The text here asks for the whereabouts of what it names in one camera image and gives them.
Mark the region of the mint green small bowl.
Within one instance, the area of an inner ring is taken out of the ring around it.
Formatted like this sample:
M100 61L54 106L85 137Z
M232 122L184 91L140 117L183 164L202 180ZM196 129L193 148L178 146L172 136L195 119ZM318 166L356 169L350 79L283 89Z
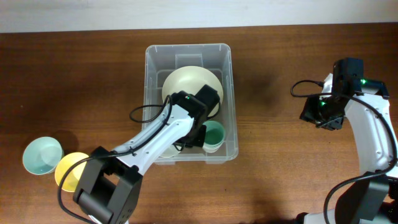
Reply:
M55 168L63 157L64 151L61 144L55 138L44 136L33 140L25 148L22 164L31 174L50 174L55 172Z

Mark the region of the white small bowl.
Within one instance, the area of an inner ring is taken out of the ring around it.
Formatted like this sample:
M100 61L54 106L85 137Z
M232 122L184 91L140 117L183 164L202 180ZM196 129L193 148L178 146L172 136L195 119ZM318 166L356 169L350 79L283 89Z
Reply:
M160 156L161 157L174 157L181 152L181 148L182 148L181 146L171 145Z

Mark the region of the mint green cup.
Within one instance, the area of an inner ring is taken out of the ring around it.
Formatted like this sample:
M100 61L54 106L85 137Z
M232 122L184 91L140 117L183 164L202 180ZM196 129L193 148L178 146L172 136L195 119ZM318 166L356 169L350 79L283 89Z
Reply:
M224 126L217 121L206 121L205 142L203 146L221 146L224 142L226 132Z

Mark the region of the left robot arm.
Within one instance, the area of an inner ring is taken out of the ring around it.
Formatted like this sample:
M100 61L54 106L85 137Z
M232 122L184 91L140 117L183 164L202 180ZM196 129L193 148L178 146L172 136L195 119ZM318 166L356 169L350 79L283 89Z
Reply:
M166 97L148 126L124 144L107 151L97 147L79 161L84 169L73 201L88 215L87 223L126 223L137 206L142 179L169 148L201 147L205 121L220 105L215 89L204 85L195 94L180 91Z

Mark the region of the cream plate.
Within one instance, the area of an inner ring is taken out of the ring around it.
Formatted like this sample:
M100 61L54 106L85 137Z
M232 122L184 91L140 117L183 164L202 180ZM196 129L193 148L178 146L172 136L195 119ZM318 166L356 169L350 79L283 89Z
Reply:
M210 70L198 66L181 67L168 75L162 85L162 99L180 91L196 95L205 85L216 90L222 103L224 92L221 82Z

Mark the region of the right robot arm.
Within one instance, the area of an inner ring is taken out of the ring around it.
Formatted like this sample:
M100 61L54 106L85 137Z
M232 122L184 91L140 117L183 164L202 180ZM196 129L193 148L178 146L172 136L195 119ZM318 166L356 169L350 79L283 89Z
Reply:
M360 175L333 187L320 213L301 213L295 223L397 223L397 138L386 84L364 77L361 59L344 58L305 95L300 119L334 131L348 120Z

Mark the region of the cream cup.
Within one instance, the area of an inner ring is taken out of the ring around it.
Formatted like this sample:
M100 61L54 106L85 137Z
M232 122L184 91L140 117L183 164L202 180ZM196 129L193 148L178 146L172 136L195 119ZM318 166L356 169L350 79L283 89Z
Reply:
M203 150L206 153L214 153L216 152L221 146L203 146Z

